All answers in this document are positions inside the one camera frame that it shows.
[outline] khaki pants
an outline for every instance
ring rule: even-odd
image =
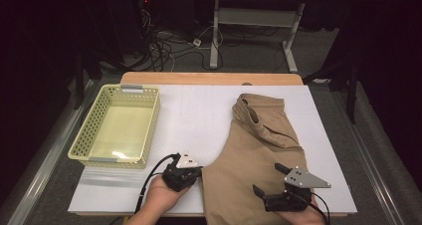
[[[303,149],[285,112],[284,100],[242,94],[219,157],[202,169],[205,217],[209,225],[289,224],[266,212],[252,184],[266,194],[284,191],[285,175],[274,168],[306,168]]]

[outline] yellow plastic basket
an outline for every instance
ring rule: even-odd
[[[68,157],[85,166],[144,168],[159,109],[158,88],[104,85]]]

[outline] table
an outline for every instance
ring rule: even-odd
[[[258,25],[271,27],[289,27],[291,32],[288,39],[283,41],[283,51],[291,73],[297,73],[298,67],[292,52],[292,44],[298,31],[299,23],[305,9],[305,3],[300,3],[296,11],[275,11],[257,9],[236,9],[220,7],[219,0],[215,0],[213,43],[211,45],[210,68],[218,67],[218,25]]]
[[[200,165],[211,163],[224,146],[232,118],[231,105],[239,93],[282,95],[285,98],[286,113],[306,152],[310,172],[332,184],[330,190],[316,189],[316,193],[330,204],[332,214],[356,212],[311,93],[298,75],[126,73],[121,83],[160,85],[161,110],[146,168],[86,167],[69,212],[131,215],[150,169],[159,159],[177,150],[187,148]],[[162,171],[165,165],[162,164],[157,171]],[[203,216],[200,187],[198,180],[166,215]]]

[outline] human hand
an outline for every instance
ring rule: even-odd
[[[317,206],[317,203],[313,197],[313,205]],[[286,221],[292,223],[292,225],[323,225],[324,220],[321,215],[314,210],[312,207],[308,206],[302,212],[274,212],[280,217],[284,218]]]
[[[161,175],[155,176],[149,184],[145,203],[124,225],[155,224],[163,213],[177,204],[179,198],[183,196],[189,188],[190,187],[187,187],[180,192],[175,192],[167,187]]]

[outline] desk leg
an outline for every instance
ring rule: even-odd
[[[218,9],[219,1],[215,0],[214,5],[214,27],[212,33],[211,55],[210,55],[210,68],[216,69],[218,64]]]
[[[285,51],[286,61],[287,61],[288,66],[289,66],[289,72],[291,72],[291,73],[297,73],[298,72],[298,67],[296,66],[295,59],[294,59],[293,53],[292,53],[292,43],[293,43],[293,40],[295,39],[296,33],[298,31],[299,23],[301,22],[301,18],[302,18],[302,14],[304,12],[304,8],[305,8],[304,3],[299,5],[298,11],[296,13],[296,16],[295,16],[295,19],[294,19],[294,22],[293,22],[293,25],[292,25],[292,28],[291,28],[289,40],[283,42],[283,49]]]

